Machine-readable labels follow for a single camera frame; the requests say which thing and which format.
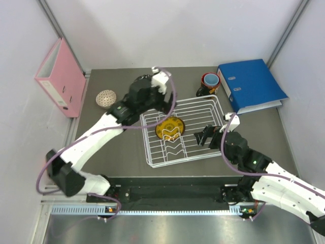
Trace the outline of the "black gold plate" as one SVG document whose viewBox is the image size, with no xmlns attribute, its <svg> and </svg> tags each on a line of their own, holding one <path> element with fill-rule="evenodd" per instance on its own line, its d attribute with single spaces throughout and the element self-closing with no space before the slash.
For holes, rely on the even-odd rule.
<svg viewBox="0 0 325 244">
<path fill-rule="evenodd" d="M 175 116 L 170 116 L 168 119 L 158 124 L 155 127 L 155 134 L 161 140 L 174 141 L 185 132 L 184 121 Z"/>
</svg>

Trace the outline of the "patterned small bowl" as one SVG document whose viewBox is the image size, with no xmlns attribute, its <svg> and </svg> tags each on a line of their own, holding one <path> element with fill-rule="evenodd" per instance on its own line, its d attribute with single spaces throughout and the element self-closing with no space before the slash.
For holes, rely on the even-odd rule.
<svg viewBox="0 0 325 244">
<path fill-rule="evenodd" d="M 117 100 L 117 95 L 112 90 L 103 90 L 96 96 L 96 103 L 104 109 L 108 109 Z"/>
</svg>

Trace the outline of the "black skull mug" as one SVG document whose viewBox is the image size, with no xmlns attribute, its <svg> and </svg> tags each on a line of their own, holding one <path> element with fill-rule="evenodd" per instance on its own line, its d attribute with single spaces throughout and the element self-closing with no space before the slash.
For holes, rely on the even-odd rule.
<svg viewBox="0 0 325 244">
<path fill-rule="evenodd" d="M 216 94 L 216 92 L 218 91 L 220 85 L 221 85 L 221 81 L 219 82 L 219 84 L 217 86 L 206 86 L 203 83 L 203 78 L 204 75 L 201 77 L 201 85 L 199 87 L 199 89 L 196 92 L 196 97 L 202 97 L 202 96 L 208 96 L 208 95 L 214 95 Z"/>
</svg>

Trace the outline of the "light blue cup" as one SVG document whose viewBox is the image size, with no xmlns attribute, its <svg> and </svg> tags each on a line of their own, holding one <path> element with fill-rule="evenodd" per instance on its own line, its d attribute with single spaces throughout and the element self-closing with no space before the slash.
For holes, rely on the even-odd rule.
<svg viewBox="0 0 325 244">
<path fill-rule="evenodd" d="M 219 82 L 220 82 L 220 78 L 215 73 L 207 73 L 204 75 L 203 83 L 206 86 L 210 86 L 210 87 L 217 86 Z"/>
</svg>

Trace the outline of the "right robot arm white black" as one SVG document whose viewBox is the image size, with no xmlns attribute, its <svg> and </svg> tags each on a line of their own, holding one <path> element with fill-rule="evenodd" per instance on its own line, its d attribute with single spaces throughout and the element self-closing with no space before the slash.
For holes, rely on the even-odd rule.
<svg viewBox="0 0 325 244">
<path fill-rule="evenodd" d="M 207 125 L 194 134 L 198 146 L 208 138 L 210 149 L 221 152 L 224 161 L 243 177 L 237 195 L 243 201 L 251 198 L 285 210 L 320 235 L 324 235 L 324 191 L 289 173 L 271 158 L 251 149 L 238 132 L 223 133 L 220 127 Z"/>
</svg>

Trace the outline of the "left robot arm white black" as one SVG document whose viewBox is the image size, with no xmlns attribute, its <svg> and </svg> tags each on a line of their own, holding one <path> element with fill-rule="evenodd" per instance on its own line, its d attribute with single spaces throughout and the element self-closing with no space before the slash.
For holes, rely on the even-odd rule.
<svg viewBox="0 0 325 244">
<path fill-rule="evenodd" d="M 134 129 L 141 114 L 155 109 L 170 115 L 176 106 L 176 92 L 172 91 L 170 99 L 165 101 L 168 83 L 173 83 L 171 74 L 159 69 L 154 69 L 152 75 L 138 77 L 123 99 L 111 105 L 81 137 L 59 152 L 47 153 L 47 175 L 65 196 L 91 193 L 106 202 L 115 197 L 115 189 L 107 177 L 83 172 L 82 168 L 107 142 L 125 130 Z"/>
</svg>

